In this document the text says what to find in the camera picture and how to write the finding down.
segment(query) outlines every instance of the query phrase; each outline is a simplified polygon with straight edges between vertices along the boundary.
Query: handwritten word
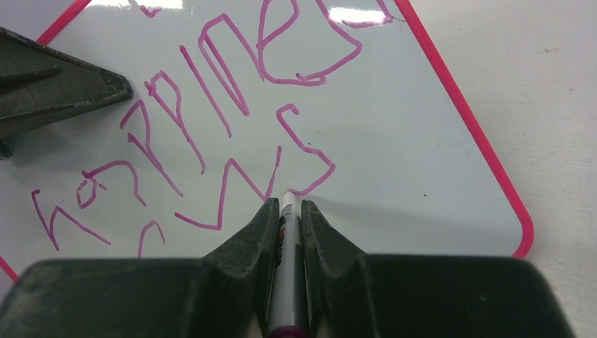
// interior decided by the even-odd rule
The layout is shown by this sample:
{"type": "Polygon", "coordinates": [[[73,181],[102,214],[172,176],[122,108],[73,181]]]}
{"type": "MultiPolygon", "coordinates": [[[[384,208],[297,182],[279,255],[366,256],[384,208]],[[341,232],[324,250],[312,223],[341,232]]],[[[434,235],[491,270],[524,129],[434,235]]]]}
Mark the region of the handwritten word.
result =
{"type": "Polygon", "coordinates": [[[143,12],[143,14],[145,14],[145,16],[147,18],[153,19],[153,17],[156,16],[157,13],[160,13],[163,8],[161,8],[161,7],[158,6],[158,7],[155,7],[153,10],[150,11],[149,9],[147,9],[147,7],[141,5],[139,7],[139,9],[141,9],[141,12],[143,12]]]}
{"type": "Polygon", "coordinates": [[[33,205],[35,207],[35,211],[37,212],[37,216],[39,217],[39,220],[42,222],[42,225],[44,226],[44,229],[46,230],[48,237],[50,237],[50,240],[52,241],[52,244],[54,245],[54,248],[56,249],[56,251],[60,251],[60,247],[58,246],[58,242],[56,241],[56,237],[54,236],[54,221],[56,220],[56,215],[58,213],[61,213],[70,222],[75,224],[79,229],[85,231],[86,233],[99,239],[100,241],[106,243],[107,245],[112,245],[112,243],[110,243],[107,239],[103,238],[102,236],[97,234],[95,231],[89,229],[88,227],[85,227],[83,224],[81,224],[81,222],[79,222],[74,217],[72,217],[69,213],[67,213],[60,206],[54,207],[54,211],[52,211],[52,216],[50,216],[50,226],[48,226],[48,224],[46,223],[46,219],[42,215],[42,211],[39,209],[39,204],[37,203],[37,195],[39,193],[40,193],[39,189],[31,192],[31,199],[33,200],[33,205]]]}
{"type": "Polygon", "coordinates": [[[230,166],[233,166],[239,172],[239,174],[241,174],[241,176],[243,177],[245,182],[247,182],[247,184],[251,187],[251,189],[257,194],[257,196],[259,196],[259,198],[262,201],[265,201],[266,199],[269,199],[272,196],[272,190],[274,189],[276,170],[279,167],[281,155],[282,155],[282,147],[278,146],[277,152],[276,152],[276,164],[274,166],[274,171],[272,172],[272,176],[270,178],[268,188],[265,190],[265,193],[262,193],[261,190],[259,190],[259,188],[257,188],[255,183],[253,183],[253,180],[246,174],[246,172],[236,162],[236,160],[234,160],[233,158],[228,159],[228,162],[226,162],[226,164],[224,165],[224,174],[222,175],[222,186],[220,188],[220,201],[218,203],[218,220],[216,221],[216,224],[200,223],[195,220],[192,220],[191,218],[188,218],[185,215],[182,215],[181,213],[174,213],[174,216],[179,218],[180,220],[183,220],[183,221],[185,221],[191,225],[194,225],[196,227],[220,231],[222,229],[222,219],[224,217],[224,204],[225,204],[225,199],[226,199],[226,190],[228,188],[228,174],[230,172],[230,166]]]}
{"type": "Polygon", "coordinates": [[[85,171],[81,172],[83,174],[83,177],[85,177],[85,180],[83,182],[81,182],[81,184],[79,185],[79,188],[77,189],[77,203],[79,205],[79,208],[85,209],[86,207],[90,206],[95,201],[95,199],[97,197],[96,191],[97,191],[98,186],[100,186],[100,188],[102,188],[104,190],[108,190],[108,188],[106,188],[106,186],[104,186],[103,184],[98,184],[97,180],[95,179],[95,176],[103,173],[106,170],[109,170],[111,168],[118,167],[118,166],[124,166],[128,170],[130,170],[130,172],[132,174],[133,184],[134,184],[134,186],[132,188],[132,193],[134,194],[135,198],[139,201],[139,203],[142,206],[146,205],[143,198],[141,198],[141,196],[139,195],[139,177],[137,176],[137,171],[134,169],[132,163],[130,163],[129,161],[120,160],[120,161],[113,161],[113,162],[104,164],[104,165],[100,166],[99,168],[93,169],[92,171],[90,171],[88,173],[85,171]],[[93,183],[92,195],[86,202],[82,203],[80,192],[83,189],[83,187],[85,187],[85,185],[87,185],[87,180],[90,180],[93,183]]]}
{"type": "Polygon", "coordinates": [[[286,130],[286,133],[288,133],[288,136],[290,136],[292,141],[294,141],[294,143],[302,151],[304,151],[308,154],[317,155],[321,159],[321,161],[323,161],[323,163],[325,163],[329,166],[329,168],[326,170],[326,172],[323,175],[321,175],[321,177],[316,179],[313,183],[311,183],[307,188],[305,188],[303,190],[296,190],[296,189],[289,190],[290,192],[293,192],[297,196],[303,196],[303,195],[306,195],[306,194],[312,192],[316,187],[319,187],[325,180],[327,180],[327,178],[334,172],[334,170],[336,170],[336,165],[333,162],[331,162],[330,159],[321,150],[305,146],[305,144],[301,141],[301,139],[299,139],[298,136],[296,136],[296,133],[292,130],[292,128],[290,128],[290,126],[288,125],[288,123],[286,122],[284,117],[282,116],[282,114],[285,111],[291,111],[294,115],[298,115],[299,110],[296,108],[295,105],[287,104],[286,106],[283,106],[276,111],[276,118],[278,119],[278,122],[280,123],[280,125],[282,125],[284,130],[286,130]]]}
{"type": "MultiPolygon", "coordinates": [[[[295,74],[296,78],[277,78],[277,77],[272,76],[268,72],[268,70],[265,66],[265,59],[264,59],[265,49],[267,48],[267,46],[270,43],[272,43],[276,39],[279,39],[283,35],[283,33],[285,33],[296,22],[296,20],[299,18],[300,11],[299,11],[299,3],[297,0],[288,0],[293,8],[292,14],[279,27],[275,28],[270,34],[265,35],[266,17],[268,14],[269,5],[272,3],[272,1],[273,0],[263,0],[263,2],[261,4],[259,23],[258,23],[258,31],[257,31],[258,36],[257,36],[256,45],[255,45],[256,51],[254,51],[251,48],[251,45],[248,43],[248,41],[246,40],[244,35],[241,33],[239,28],[234,24],[232,19],[226,13],[222,13],[219,16],[217,16],[216,18],[209,20],[202,27],[199,38],[197,39],[197,46],[199,48],[199,51],[201,52],[201,55],[203,56],[203,59],[205,60],[205,62],[207,62],[208,66],[212,70],[214,76],[218,79],[218,82],[220,83],[222,88],[227,92],[228,96],[231,98],[231,100],[234,102],[236,107],[240,110],[240,112],[245,117],[249,117],[251,114],[249,106],[247,104],[247,101],[244,98],[244,96],[239,88],[239,85],[237,84],[237,81],[235,80],[234,76],[232,75],[230,68],[226,64],[224,58],[222,57],[221,53],[218,51],[218,48],[216,47],[214,41],[212,40],[212,38],[209,35],[210,29],[213,28],[214,26],[216,26],[220,23],[224,23],[228,26],[230,31],[238,39],[240,44],[243,46],[244,50],[249,55],[249,58],[251,58],[251,61],[255,65],[255,69],[257,70],[257,73],[259,75],[259,78],[262,81],[267,80],[268,82],[271,82],[271,83],[274,83],[277,85],[287,85],[288,84],[288,85],[298,85],[298,86],[304,86],[304,87],[316,87],[316,86],[325,85],[326,81],[327,81],[327,76],[332,74],[334,71],[340,69],[340,67],[346,65],[348,62],[352,61],[354,58],[356,58],[361,53],[361,51],[363,49],[363,45],[357,39],[352,37],[347,31],[340,28],[340,26],[334,20],[339,20],[339,22],[341,24],[343,24],[349,28],[360,29],[360,28],[365,28],[365,27],[371,27],[373,25],[383,25],[386,23],[391,23],[392,19],[393,19],[393,17],[389,13],[388,8],[386,7],[383,0],[376,0],[377,3],[379,4],[381,12],[383,13],[383,17],[381,17],[381,19],[376,17],[375,20],[371,20],[371,21],[367,21],[367,22],[352,22],[345,18],[340,18],[340,19],[335,18],[334,20],[332,20],[328,9],[323,4],[323,0],[314,0],[319,8],[319,11],[321,12],[321,14],[323,14],[325,19],[327,20],[327,24],[332,29],[332,31],[334,31],[337,35],[339,35],[344,41],[351,44],[354,48],[350,53],[343,56],[338,61],[336,61],[335,63],[331,64],[329,67],[327,67],[323,70],[315,71],[313,73],[309,73],[309,74],[305,74],[305,75],[297,73],[297,74],[295,74]]],[[[157,13],[162,11],[161,7],[156,7],[151,11],[145,6],[140,6],[139,8],[140,8],[141,12],[143,12],[143,14],[146,15],[148,18],[153,18],[156,16],[157,13]]],[[[180,53],[182,54],[182,57],[186,61],[187,65],[189,66],[190,71],[193,73],[194,77],[197,79],[204,94],[207,96],[212,108],[218,115],[220,122],[223,124],[228,137],[229,138],[232,137],[232,131],[231,131],[229,123],[226,120],[226,117],[224,116],[224,113],[220,109],[214,96],[211,94],[210,89],[208,88],[208,85],[206,84],[205,80],[199,73],[198,68],[196,67],[194,61],[192,60],[191,56],[189,55],[189,52],[187,51],[187,48],[183,45],[180,45],[180,53]]],[[[201,165],[201,174],[204,174],[206,171],[206,167],[207,167],[206,162],[203,158],[202,153],[199,151],[199,148],[198,148],[196,142],[193,140],[193,138],[189,134],[187,127],[185,126],[184,121],[183,121],[182,94],[181,94],[180,88],[178,87],[176,82],[163,70],[158,71],[148,82],[145,82],[144,84],[148,90],[148,95],[153,97],[153,99],[156,100],[156,102],[168,114],[168,116],[170,116],[170,119],[176,124],[176,126],[178,127],[178,130],[182,133],[182,136],[185,138],[187,143],[191,146],[193,152],[195,153],[195,156],[197,157],[197,159],[199,160],[199,163],[201,165]],[[164,80],[164,82],[168,86],[170,86],[170,88],[172,89],[172,91],[175,94],[175,105],[174,105],[173,109],[171,106],[166,104],[166,102],[164,102],[161,94],[158,93],[158,88],[157,88],[156,84],[159,80],[164,80]]],[[[137,111],[141,111],[141,115],[142,115],[142,118],[143,118],[143,121],[145,124],[144,142],[141,143],[139,141],[139,139],[137,139],[137,137],[134,134],[132,134],[131,132],[127,133],[128,142],[133,143],[145,155],[145,157],[154,166],[154,168],[161,174],[161,176],[165,179],[165,181],[170,185],[170,187],[174,190],[174,192],[176,194],[178,194],[181,197],[184,197],[184,194],[182,193],[182,191],[172,181],[169,174],[166,172],[166,170],[162,166],[162,163],[158,160],[157,156],[155,155],[155,153],[153,152],[153,150],[151,148],[151,121],[149,119],[149,114],[147,112],[144,100],[139,99],[131,106],[129,111],[125,114],[125,116],[120,121],[120,129],[123,130],[125,128],[126,124],[129,122],[132,115],[137,111]]],[[[315,188],[317,188],[325,180],[327,180],[329,178],[329,176],[335,171],[336,165],[321,150],[306,146],[301,141],[299,136],[295,133],[295,131],[292,130],[292,128],[287,123],[287,121],[284,119],[284,114],[287,111],[291,111],[294,115],[299,114],[299,110],[297,109],[297,107],[294,104],[287,104],[285,106],[282,106],[282,107],[278,108],[275,113],[278,123],[285,130],[285,132],[290,136],[290,138],[295,143],[295,145],[298,148],[300,148],[300,150],[302,150],[302,152],[305,152],[307,154],[316,155],[323,163],[325,163],[328,166],[328,169],[325,171],[325,173],[323,173],[323,175],[321,175],[316,180],[314,180],[305,189],[302,189],[302,190],[290,189],[290,191],[294,192],[295,194],[302,196],[302,195],[311,193],[315,188]]],[[[178,212],[174,213],[174,216],[176,218],[179,218],[180,220],[183,220],[186,223],[189,223],[189,224],[195,226],[195,227],[209,229],[209,230],[221,230],[223,217],[224,217],[225,196],[226,196],[226,191],[227,191],[227,184],[228,184],[228,178],[229,178],[229,174],[230,174],[230,168],[234,167],[237,170],[237,172],[243,177],[245,182],[255,192],[255,194],[262,201],[265,201],[272,194],[274,183],[275,183],[275,176],[276,176],[277,169],[279,168],[279,165],[280,165],[281,156],[282,156],[282,147],[279,145],[279,146],[277,146],[275,166],[273,168],[273,171],[272,171],[272,174],[270,177],[270,181],[268,182],[268,186],[265,189],[265,192],[262,192],[259,188],[257,188],[257,186],[255,185],[253,180],[249,177],[249,175],[243,170],[243,168],[237,163],[237,161],[234,158],[231,157],[228,159],[228,161],[224,165],[224,170],[222,173],[222,184],[220,187],[220,197],[219,197],[219,201],[218,201],[218,214],[217,214],[217,220],[216,220],[215,224],[201,223],[201,222],[193,220],[185,215],[182,215],[181,213],[178,213],[178,212]]],[[[98,187],[103,190],[108,189],[105,185],[98,182],[97,175],[99,175],[107,170],[110,170],[111,168],[120,167],[120,166],[126,167],[131,172],[132,178],[133,178],[133,195],[135,196],[135,198],[138,200],[138,202],[141,205],[146,206],[145,201],[139,195],[140,182],[139,182],[139,178],[137,175],[137,171],[135,170],[134,166],[129,161],[120,160],[120,161],[113,161],[113,162],[107,163],[105,165],[102,165],[102,166],[90,171],[90,172],[82,171],[84,180],[81,182],[81,184],[77,188],[77,205],[79,206],[80,209],[86,209],[87,207],[92,205],[94,203],[94,201],[96,201],[98,187]],[[81,192],[90,182],[92,184],[92,194],[86,201],[83,201],[81,198],[81,192]]],[[[56,241],[56,238],[54,236],[54,222],[56,220],[56,215],[58,215],[59,213],[62,214],[64,217],[66,217],[70,222],[75,224],[78,228],[80,228],[84,232],[92,235],[93,237],[97,238],[98,240],[102,241],[105,244],[111,245],[111,243],[108,240],[106,240],[99,234],[95,233],[88,227],[85,227],[83,224],[81,224],[78,220],[76,220],[74,217],[72,217],[69,213],[67,213],[64,209],[62,209],[59,206],[55,206],[54,210],[52,211],[49,225],[48,225],[46,222],[46,219],[42,215],[42,212],[39,208],[39,204],[37,201],[37,195],[39,193],[40,193],[40,191],[38,189],[34,190],[31,193],[33,204],[34,204],[35,210],[37,212],[37,215],[38,215],[39,219],[41,220],[46,233],[48,234],[48,237],[52,241],[54,248],[57,251],[59,251],[60,249],[58,246],[58,242],[56,241]]],[[[137,249],[138,257],[142,256],[144,238],[146,236],[147,231],[150,230],[152,227],[155,227],[158,229],[160,237],[162,239],[162,243],[165,245],[165,237],[164,237],[161,226],[158,224],[158,222],[156,222],[155,220],[152,220],[147,225],[145,225],[141,230],[141,234],[139,236],[139,246],[137,249]]]]}
{"type": "Polygon", "coordinates": [[[193,152],[195,153],[197,159],[199,159],[199,162],[201,163],[201,174],[204,174],[206,164],[205,160],[203,159],[203,155],[201,155],[201,152],[199,151],[199,149],[197,149],[195,141],[193,141],[191,135],[189,135],[187,128],[184,126],[184,121],[182,120],[182,113],[180,111],[180,106],[182,105],[182,95],[180,94],[180,89],[178,88],[176,83],[172,81],[172,79],[170,78],[170,76],[168,76],[168,74],[166,74],[166,72],[160,70],[154,77],[151,78],[150,82],[145,82],[145,87],[149,91],[149,96],[152,96],[158,102],[162,109],[170,116],[170,118],[172,118],[172,121],[176,123],[176,126],[178,126],[178,128],[182,132],[182,135],[187,140],[187,143],[191,144],[193,152]],[[159,79],[164,79],[166,83],[168,83],[170,87],[172,87],[172,90],[176,94],[176,114],[172,112],[172,109],[168,107],[168,105],[164,102],[164,100],[162,100],[162,98],[160,97],[160,95],[158,95],[156,91],[156,82],[159,79]]]}
{"type": "Polygon", "coordinates": [[[147,223],[147,225],[145,225],[143,229],[141,229],[141,236],[139,236],[139,248],[137,249],[137,258],[141,258],[141,254],[143,253],[143,242],[145,240],[145,233],[151,227],[156,227],[158,229],[158,231],[160,232],[160,237],[162,237],[162,244],[166,245],[166,238],[164,237],[164,233],[162,232],[162,227],[159,225],[158,222],[152,220],[151,222],[147,223]]]}
{"type": "Polygon", "coordinates": [[[145,155],[145,157],[147,157],[149,162],[151,162],[151,164],[153,164],[153,166],[156,167],[156,169],[162,175],[162,177],[164,177],[166,182],[168,182],[170,187],[172,187],[172,189],[174,189],[174,191],[182,197],[182,192],[180,191],[180,189],[178,189],[176,184],[174,184],[169,174],[164,170],[162,163],[160,163],[156,155],[153,153],[153,150],[151,150],[151,126],[149,124],[149,115],[147,115],[147,109],[145,108],[145,102],[143,102],[143,100],[139,99],[132,105],[132,107],[126,113],[125,117],[122,118],[122,120],[120,121],[120,129],[124,129],[132,114],[135,111],[137,111],[138,108],[141,109],[143,121],[145,122],[145,146],[143,146],[141,142],[139,142],[139,140],[132,133],[127,134],[128,141],[137,146],[137,148],[139,148],[139,150],[145,155]]]}

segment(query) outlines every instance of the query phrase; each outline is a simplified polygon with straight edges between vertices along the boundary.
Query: pink marker ink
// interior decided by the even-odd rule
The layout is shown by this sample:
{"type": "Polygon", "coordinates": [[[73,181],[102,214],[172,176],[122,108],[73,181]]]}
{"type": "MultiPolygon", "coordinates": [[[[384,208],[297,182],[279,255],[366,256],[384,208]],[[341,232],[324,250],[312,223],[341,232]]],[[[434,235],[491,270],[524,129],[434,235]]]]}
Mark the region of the pink marker ink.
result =
{"type": "MultiPolygon", "coordinates": [[[[118,166],[123,166],[131,172],[132,179],[133,179],[132,193],[142,206],[146,206],[145,201],[139,195],[139,176],[137,175],[137,171],[134,169],[134,166],[129,161],[120,160],[120,161],[113,161],[113,162],[107,163],[107,164],[102,165],[96,169],[93,169],[90,172],[86,172],[84,170],[81,172],[83,174],[83,177],[85,177],[85,180],[83,182],[81,182],[81,184],[79,185],[79,187],[77,189],[77,203],[79,205],[79,208],[85,209],[86,207],[90,206],[97,198],[97,193],[96,193],[97,187],[100,186],[100,184],[95,179],[95,176],[103,173],[106,170],[109,170],[111,168],[118,167],[118,166]],[[87,180],[89,180],[93,183],[92,195],[87,201],[82,202],[80,192],[83,189],[83,187],[85,187],[87,185],[87,180]]],[[[102,188],[104,190],[108,189],[103,184],[101,184],[100,188],[102,188]]]]}
{"type": "Polygon", "coordinates": [[[242,33],[240,32],[238,27],[234,24],[234,22],[232,22],[232,20],[230,19],[230,17],[227,14],[222,13],[217,18],[209,20],[203,26],[203,29],[201,30],[201,34],[199,35],[199,38],[197,39],[197,45],[199,46],[199,50],[201,51],[201,54],[203,54],[203,58],[207,61],[209,67],[213,71],[213,74],[218,78],[218,81],[220,81],[220,84],[222,85],[222,87],[224,87],[224,89],[226,90],[226,92],[228,93],[230,98],[233,100],[234,104],[237,105],[237,107],[240,109],[240,111],[243,113],[243,115],[249,116],[250,115],[249,108],[246,105],[246,101],[245,101],[236,81],[234,80],[234,77],[232,76],[230,69],[228,68],[228,65],[226,64],[226,62],[224,62],[222,55],[220,54],[218,49],[215,48],[213,41],[211,40],[211,38],[208,35],[209,29],[211,29],[213,26],[217,25],[218,23],[221,23],[222,21],[224,23],[226,23],[226,25],[228,25],[228,28],[234,33],[234,35],[237,37],[237,39],[241,42],[241,44],[245,48],[247,54],[249,55],[249,57],[251,57],[251,60],[253,61],[253,64],[255,65],[255,69],[257,70],[257,73],[261,76],[261,79],[263,80],[263,75],[261,75],[261,72],[259,71],[259,65],[257,63],[257,57],[255,56],[255,53],[249,46],[249,43],[246,41],[246,39],[244,38],[244,36],[242,35],[242,33]],[[232,85],[232,89],[230,89],[230,86],[226,83],[226,81],[224,81],[222,74],[220,74],[220,71],[215,66],[214,62],[211,60],[211,57],[210,57],[209,53],[206,51],[204,44],[207,44],[207,46],[213,53],[216,61],[220,64],[220,67],[222,67],[222,70],[224,70],[224,74],[226,75],[226,78],[230,82],[230,85],[232,85]]]}
{"type": "Polygon", "coordinates": [[[54,208],[54,211],[52,211],[52,215],[50,216],[50,225],[48,226],[48,224],[46,223],[46,219],[44,218],[44,215],[42,215],[42,210],[39,208],[39,204],[37,202],[37,195],[39,193],[40,193],[39,189],[31,192],[31,199],[33,200],[33,206],[35,207],[35,211],[37,212],[37,217],[39,217],[39,220],[42,222],[42,225],[44,226],[44,229],[46,230],[48,237],[50,237],[50,240],[52,241],[52,244],[54,245],[54,248],[56,249],[56,251],[60,251],[60,247],[58,246],[58,242],[56,241],[56,237],[54,236],[54,223],[56,221],[56,215],[58,213],[61,213],[70,222],[75,224],[79,229],[85,231],[86,233],[99,239],[100,241],[102,241],[103,243],[106,243],[107,245],[112,245],[112,243],[110,243],[107,239],[103,238],[102,236],[100,236],[93,230],[89,229],[88,227],[85,227],[83,224],[81,224],[81,222],[79,222],[74,217],[72,217],[69,213],[67,213],[60,206],[56,206],[54,208]]]}
{"type": "Polygon", "coordinates": [[[296,74],[296,79],[277,79],[272,77],[265,67],[265,63],[263,60],[263,51],[265,50],[266,46],[273,41],[276,37],[280,36],[283,32],[288,30],[290,26],[296,21],[299,16],[299,5],[297,4],[296,0],[290,0],[292,4],[292,8],[294,10],[290,19],[288,19],[284,24],[278,27],[276,30],[271,32],[267,37],[263,37],[263,32],[265,30],[265,18],[268,12],[268,6],[273,0],[264,0],[261,5],[261,12],[259,15],[259,28],[258,28],[258,38],[257,38],[257,59],[259,61],[259,68],[262,72],[263,76],[265,76],[268,81],[272,83],[277,83],[281,85],[299,85],[299,86],[320,86],[323,85],[326,81],[326,76],[333,73],[338,68],[342,67],[343,65],[347,64],[349,61],[353,60],[360,54],[361,50],[363,49],[363,44],[361,44],[357,39],[353,38],[350,34],[343,31],[333,20],[329,18],[329,11],[323,4],[322,0],[315,0],[316,4],[318,5],[321,13],[326,18],[328,25],[331,27],[334,32],[336,32],[340,37],[346,40],[348,43],[352,44],[355,49],[331,65],[330,67],[321,70],[319,72],[301,75],[296,74]]]}
{"type": "Polygon", "coordinates": [[[306,153],[309,153],[309,154],[315,154],[315,155],[317,155],[321,159],[321,161],[323,161],[323,163],[325,163],[325,164],[327,164],[329,166],[329,168],[326,170],[326,172],[323,175],[321,175],[321,177],[319,177],[318,179],[316,179],[313,183],[311,183],[305,189],[303,189],[303,190],[290,189],[289,190],[290,192],[293,192],[297,196],[303,196],[303,195],[306,195],[306,194],[312,192],[316,187],[319,187],[320,184],[322,184],[323,182],[325,182],[325,180],[327,180],[327,178],[330,175],[332,175],[332,173],[334,172],[334,170],[336,170],[336,165],[321,150],[310,148],[310,147],[306,146],[301,141],[301,139],[299,139],[299,137],[296,136],[296,133],[292,130],[292,128],[290,128],[290,126],[288,125],[288,123],[284,119],[284,116],[282,116],[282,114],[285,111],[291,111],[294,115],[298,115],[299,114],[299,110],[296,108],[295,105],[293,105],[293,104],[287,104],[286,106],[283,106],[283,107],[279,108],[276,111],[276,118],[278,119],[278,122],[284,128],[284,130],[286,130],[286,133],[288,133],[288,136],[290,136],[290,138],[292,139],[292,141],[294,141],[294,143],[302,151],[304,151],[306,153]]]}
{"type": "Polygon", "coordinates": [[[265,47],[273,41],[276,37],[280,36],[283,32],[286,32],[292,24],[296,21],[299,17],[299,5],[296,0],[290,0],[292,5],[292,15],[285,23],[283,23],[280,27],[276,28],[273,32],[271,32],[267,37],[263,37],[263,32],[265,30],[265,17],[268,13],[268,6],[273,0],[264,0],[261,4],[261,13],[259,15],[259,28],[258,28],[258,37],[257,37],[257,59],[259,64],[259,71],[268,79],[269,82],[275,83],[277,85],[298,85],[298,86],[306,86],[306,87],[313,87],[313,86],[320,86],[324,85],[326,82],[325,76],[319,77],[317,80],[310,81],[310,80],[297,80],[297,79],[279,79],[273,77],[265,68],[265,63],[263,60],[263,51],[265,47]]]}
{"type": "Polygon", "coordinates": [[[161,8],[160,6],[158,6],[158,7],[155,7],[153,10],[150,11],[149,9],[147,9],[147,7],[141,5],[139,7],[139,9],[141,9],[141,12],[143,12],[143,14],[145,14],[145,16],[147,18],[152,19],[154,16],[156,16],[157,13],[160,13],[163,8],[161,8]]]}
{"type": "Polygon", "coordinates": [[[180,220],[185,221],[186,223],[189,223],[196,227],[200,227],[202,229],[220,231],[222,229],[222,220],[223,220],[223,216],[224,216],[224,205],[225,205],[225,199],[226,199],[226,190],[228,188],[228,174],[230,172],[230,166],[233,166],[234,168],[236,168],[237,171],[239,172],[239,174],[241,174],[243,179],[247,182],[247,184],[249,184],[249,186],[257,194],[257,196],[259,196],[259,198],[262,201],[265,201],[266,199],[269,199],[270,196],[272,195],[272,191],[274,189],[276,170],[279,167],[281,156],[282,156],[282,147],[278,146],[277,152],[276,152],[276,163],[274,166],[274,170],[272,172],[272,176],[268,183],[268,188],[265,190],[265,193],[262,193],[261,190],[259,190],[259,188],[257,188],[255,183],[253,183],[253,180],[246,174],[246,172],[243,170],[243,168],[233,158],[228,159],[228,162],[226,162],[226,164],[224,165],[224,174],[222,175],[222,186],[220,188],[220,201],[218,204],[218,220],[217,220],[216,224],[200,223],[200,222],[197,222],[196,220],[188,218],[187,216],[182,215],[180,213],[174,213],[174,216],[176,218],[179,218],[180,220]]]}
{"type": "Polygon", "coordinates": [[[207,96],[207,99],[209,100],[209,103],[211,104],[211,106],[215,110],[215,113],[217,113],[218,117],[220,118],[220,121],[222,122],[222,124],[224,125],[224,128],[226,129],[226,133],[228,134],[228,137],[229,138],[232,137],[232,131],[230,130],[230,125],[226,121],[226,118],[224,117],[224,114],[222,113],[222,110],[218,106],[218,103],[215,102],[215,99],[213,98],[213,95],[209,91],[209,88],[207,87],[207,84],[206,84],[205,80],[199,74],[199,70],[197,70],[197,67],[195,66],[195,63],[193,62],[193,59],[189,55],[189,52],[187,51],[187,48],[185,46],[180,45],[180,53],[182,54],[182,57],[185,59],[185,61],[189,65],[189,68],[193,72],[193,75],[195,75],[195,78],[197,79],[197,82],[199,82],[199,85],[201,86],[201,89],[203,90],[203,92],[207,96]]]}
{"type": "Polygon", "coordinates": [[[139,236],[139,248],[137,249],[137,258],[141,258],[141,255],[143,253],[143,242],[145,240],[145,234],[147,230],[149,230],[151,227],[156,227],[158,229],[158,231],[160,232],[160,237],[162,238],[162,244],[166,244],[166,238],[164,237],[162,227],[159,225],[158,222],[152,220],[151,222],[147,223],[147,225],[145,225],[143,229],[141,229],[141,236],[139,236]]]}
{"type": "Polygon", "coordinates": [[[381,9],[382,13],[384,14],[384,17],[381,20],[364,21],[364,22],[357,22],[357,23],[352,22],[352,21],[342,20],[342,23],[349,26],[350,28],[353,28],[356,30],[358,30],[360,28],[381,26],[381,25],[385,25],[387,23],[392,23],[392,21],[394,20],[394,17],[392,16],[388,7],[384,3],[384,0],[377,0],[377,4],[379,5],[379,9],[381,9]]]}
{"type": "Polygon", "coordinates": [[[180,129],[180,131],[184,135],[184,138],[187,140],[187,143],[189,143],[191,145],[193,152],[197,156],[197,159],[199,159],[199,163],[201,163],[201,174],[204,174],[205,169],[206,169],[206,164],[205,164],[205,160],[203,159],[203,155],[201,155],[201,152],[197,148],[197,145],[195,145],[195,141],[192,139],[191,135],[189,135],[189,132],[187,131],[187,127],[185,127],[184,121],[182,120],[182,112],[181,112],[182,95],[180,94],[180,89],[178,88],[176,83],[170,78],[170,76],[168,76],[168,74],[166,74],[166,72],[164,72],[163,70],[160,70],[157,74],[154,75],[154,77],[151,78],[150,82],[145,82],[145,87],[149,91],[148,92],[149,96],[152,96],[158,102],[158,104],[162,107],[162,109],[168,114],[168,116],[170,116],[172,121],[174,121],[174,123],[176,123],[176,126],[178,126],[178,129],[180,129]],[[172,109],[170,109],[170,107],[168,107],[168,105],[164,102],[164,100],[162,100],[162,97],[157,92],[156,82],[159,79],[164,79],[164,81],[166,83],[168,83],[168,85],[170,85],[170,87],[172,87],[172,90],[176,94],[176,108],[175,108],[176,114],[174,114],[172,112],[172,109]]]}
{"type": "Polygon", "coordinates": [[[122,118],[122,120],[120,121],[120,129],[125,128],[127,122],[131,118],[132,114],[135,111],[137,111],[137,109],[139,109],[139,108],[141,109],[141,113],[143,115],[143,121],[145,122],[145,145],[142,145],[141,142],[139,142],[139,140],[132,133],[128,133],[128,141],[133,143],[135,146],[137,146],[137,148],[145,155],[145,157],[147,157],[149,162],[151,162],[151,164],[153,164],[153,166],[156,167],[158,172],[160,172],[162,177],[164,177],[164,179],[166,180],[166,182],[168,182],[168,184],[172,187],[172,189],[179,196],[182,197],[183,196],[182,192],[180,191],[180,189],[178,189],[176,184],[174,184],[174,182],[172,181],[172,179],[170,178],[168,173],[162,167],[162,163],[160,163],[160,161],[158,160],[156,155],[151,150],[151,145],[150,145],[150,143],[151,143],[151,126],[149,124],[149,115],[147,114],[147,109],[145,108],[145,102],[143,102],[143,100],[139,99],[139,100],[137,100],[137,102],[135,102],[132,105],[132,107],[126,113],[125,117],[122,118]]]}

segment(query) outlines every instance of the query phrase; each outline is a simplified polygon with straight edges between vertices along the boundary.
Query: whiteboard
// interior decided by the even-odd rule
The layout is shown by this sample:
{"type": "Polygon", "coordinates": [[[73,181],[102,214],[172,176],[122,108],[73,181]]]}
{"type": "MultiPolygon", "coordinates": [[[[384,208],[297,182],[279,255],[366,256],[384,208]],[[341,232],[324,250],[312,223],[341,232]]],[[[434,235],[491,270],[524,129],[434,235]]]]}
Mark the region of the whiteboard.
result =
{"type": "Polygon", "coordinates": [[[11,140],[0,256],[17,273],[200,257],[288,189],[369,253],[530,249],[528,212],[407,1],[87,2],[49,46],[135,96],[11,140]]]}
{"type": "Polygon", "coordinates": [[[72,2],[73,0],[0,1],[0,26],[35,40],[72,2]]]}

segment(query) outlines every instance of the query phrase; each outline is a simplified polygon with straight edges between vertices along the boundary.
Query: marker barrel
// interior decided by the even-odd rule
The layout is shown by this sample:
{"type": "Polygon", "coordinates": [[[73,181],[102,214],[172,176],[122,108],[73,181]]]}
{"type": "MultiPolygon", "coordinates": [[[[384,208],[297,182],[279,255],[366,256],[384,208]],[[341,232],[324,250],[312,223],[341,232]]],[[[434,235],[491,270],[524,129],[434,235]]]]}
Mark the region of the marker barrel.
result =
{"type": "Polygon", "coordinates": [[[282,209],[268,337],[306,338],[309,328],[303,245],[301,242],[300,203],[282,209]]]}

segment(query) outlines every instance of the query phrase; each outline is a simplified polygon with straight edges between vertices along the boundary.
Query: black plastic claw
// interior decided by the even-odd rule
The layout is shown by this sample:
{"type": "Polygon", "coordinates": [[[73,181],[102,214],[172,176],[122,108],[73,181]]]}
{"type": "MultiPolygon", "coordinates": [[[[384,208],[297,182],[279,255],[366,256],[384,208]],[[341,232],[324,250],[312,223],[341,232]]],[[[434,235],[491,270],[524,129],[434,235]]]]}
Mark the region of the black plastic claw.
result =
{"type": "Polygon", "coordinates": [[[201,259],[45,261],[0,308],[0,337],[248,337],[265,331],[277,199],[201,259]],[[259,325],[252,327],[257,317],[259,325]]]}
{"type": "Polygon", "coordinates": [[[525,261],[370,255],[312,201],[301,215],[311,337],[573,337],[547,282],[525,261]]]}
{"type": "Polygon", "coordinates": [[[123,76],[0,27],[0,139],[130,98],[123,76]]]}

